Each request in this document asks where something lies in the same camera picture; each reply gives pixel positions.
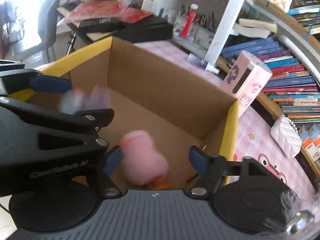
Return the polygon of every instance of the metal bolt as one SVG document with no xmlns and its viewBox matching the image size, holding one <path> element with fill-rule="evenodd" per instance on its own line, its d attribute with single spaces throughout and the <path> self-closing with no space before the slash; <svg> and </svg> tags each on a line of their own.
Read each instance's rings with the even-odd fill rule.
<svg viewBox="0 0 320 240">
<path fill-rule="evenodd" d="M 88 118 L 91 121 L 96 120 L 92 115 L 89 115 L 89 114 L 85 115 L 85 117 Z"/>
<path fill-rule="evenodd" d="M 191 190 L 192 195 L 203 196 L 207 193 L 207 190 L 202 187 L 195 187 Z"/>
<path fill-rule="evenodd" d="M 96 142 L 101 146 L 108 146 L 109 145 L 108 142 L 105 139 L 102 139 L 102 138 L 96 139 Z"/>
<path fill-rule="evenodd" d="M 4 103 L 4 104 L 7 104 L 10 102 L 9 98 L 6 98 L 6 97 L 0 97 L 0 102 L 1 103 Z"/>
<path fill-rule="evenodd" d="M 105 196 L 113 197 L 113 196 L 119 194 L 119 190 L 118 190 L 117 188 L 110 187 L 110 188 L 106 188 L 106 189 L 103 191 L 103 193 L 104 193 Z"/>
</svg>

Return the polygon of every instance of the table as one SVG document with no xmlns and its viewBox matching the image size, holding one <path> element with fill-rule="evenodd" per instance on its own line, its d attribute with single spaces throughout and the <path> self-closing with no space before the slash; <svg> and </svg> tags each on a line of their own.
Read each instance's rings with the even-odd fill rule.
<svg viewBox="0 0 320 240">
<path fill-rule="evenodd" d="M 66 17 L 70 11 L 65 9 L 64 7 L 58 7 L 57 8 L 58 15 L 62 18 Z M 71 52 L 74 51 L 73 46 L 76 42 L 77 36 L 81 38 L 86 45 L 89 45 L 97 40 L 100 40 L 106 36 L 109 36 L 110 33 L 86 33 L 78 29 L 80 22 L 71 22 L 67 23 L 67 25 L 71 28 L 73 31 L 70 39 L 70 43 L 67 50 L 67 55 L 69 55 Z"/>
<path fill-rule="evenodd" d="M 215 74 L 187 63 L 188 54 L 168 41 L 144 42 L 135 45 L 189 70 L 216 86 L 221 84 L 220 78 Z M 271 127 L 265 120 L 252 107 L 249 107 L 239 118 L 234 160 L 241 161 L 245 156 L 260 160 L 261 163 L 266 160 L 266 168 L 279 179 L 285 180 L 303 202 L 308 202 L 315 194 L 308 176 L 295 158 L 287 158 L 284 155 L 272 138 L 270 130 Z"/>
</svg>

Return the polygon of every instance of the pink stuffed animal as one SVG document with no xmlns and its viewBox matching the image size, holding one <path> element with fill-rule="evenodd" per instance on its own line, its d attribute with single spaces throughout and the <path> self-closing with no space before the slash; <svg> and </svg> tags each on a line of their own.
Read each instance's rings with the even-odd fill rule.
<svg viewBox="0 0 320 240">
<path fill-rule="evenodd" d="M 126 178 L 136 185 L 166 188 L 167 160 L 155 149 L 152 137 L 143 130 L 127 133 L 120 142 Z"/>
</svg>

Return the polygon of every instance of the pink box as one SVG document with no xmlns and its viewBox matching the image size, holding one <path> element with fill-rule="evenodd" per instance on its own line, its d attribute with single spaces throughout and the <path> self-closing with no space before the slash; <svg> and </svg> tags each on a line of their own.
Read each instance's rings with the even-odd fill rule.
<svg viewBox="0 0 320 240">
<path fill-rule="evenodd" d="M 239 117 L 258 96 L 272 72 L 250 52 L 242 51 L 220 88 L 239 99 Z"/>
</svg>

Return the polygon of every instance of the desk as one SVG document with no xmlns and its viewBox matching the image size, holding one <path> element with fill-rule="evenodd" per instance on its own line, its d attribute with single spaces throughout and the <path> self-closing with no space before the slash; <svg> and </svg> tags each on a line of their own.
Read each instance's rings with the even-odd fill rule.
<svg viewBox="0 0 320 240">
<path fill-rule="evenodd" d="M 62 18 L 66 17 L 70 11 L 65 9 L 64 7 L 58 7 L 57 8 L 58 15 Z M 77 36 L 79 36 L 86 45 L 89 45 L 95 41 L 98 41 L 104 37 L 109 36 L 111 33 L 86 33 L 78 29 L 80 22 L 70 22 L 67 23 L 67 25 L 71 28 L 73 31 L 73 34 L 71 36 L 70 44 L 67 50 L 67 55 L 69 55 L 71 52 L 74 51 L 73 46 L 76 42 Z"/>
</svg>

